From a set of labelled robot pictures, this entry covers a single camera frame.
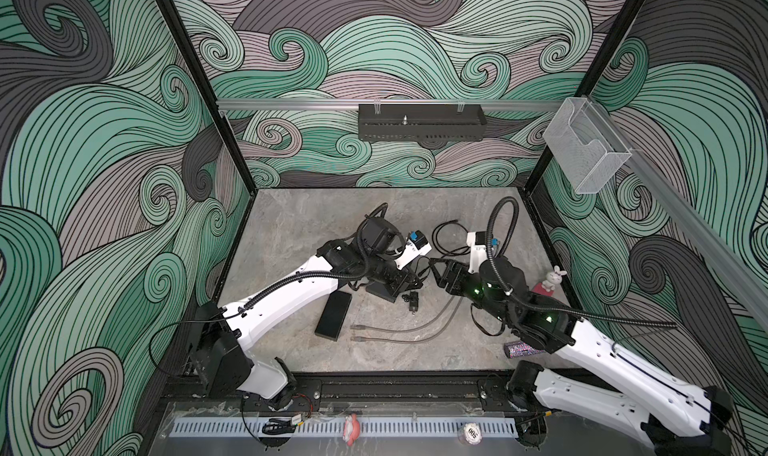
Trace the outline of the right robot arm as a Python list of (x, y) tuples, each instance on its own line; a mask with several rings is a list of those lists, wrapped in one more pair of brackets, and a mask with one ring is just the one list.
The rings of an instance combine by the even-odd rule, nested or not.
[(531, 291), (523, 271), (505, 256), (509, 243), (494, 242), (505, 206), (517, 209), (519, 203), (504, 197), (494, 206), (480, 241), (470, 246), (470, 262), (447, 261), (433, 273), (438, 286), (469, 300), (533, 349), (576, 364), (606, 384), (593, 386), (523, 361), (505, 390), (515, 407), (532, 414), (528, 423), (547, 411), (563, 411), (619, 431), (657, 455), (730, 454), (731, 396), (673, 376), (602, 333), (593, 315)]

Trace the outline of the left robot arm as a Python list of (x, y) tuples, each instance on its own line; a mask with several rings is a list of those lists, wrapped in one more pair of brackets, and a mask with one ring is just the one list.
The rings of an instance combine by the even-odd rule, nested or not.
[(420, 231), (402, 234), (386, 220), (385, 205), (366, 216), (355, 233), (326, 242), (300, 267), (239, 301), (199, 307), (190, 321), (188, 352), (205, 395), (234, 391), (281, 405), (295, 392), (295, 379), (279, 358), (249, 357), (249, 351), (278, 323), (311, 302), (359, 282), (368, 293), (394, 301), (422, 283), (413, 264), (431, 246)]

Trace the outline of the small black ribbed switch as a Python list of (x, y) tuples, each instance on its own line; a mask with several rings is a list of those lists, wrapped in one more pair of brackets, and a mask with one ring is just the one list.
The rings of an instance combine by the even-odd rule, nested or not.
[(318, 337), (337, 341), (352, 301), (352, 294), (335, 291), (328, 297), (314, 330)]

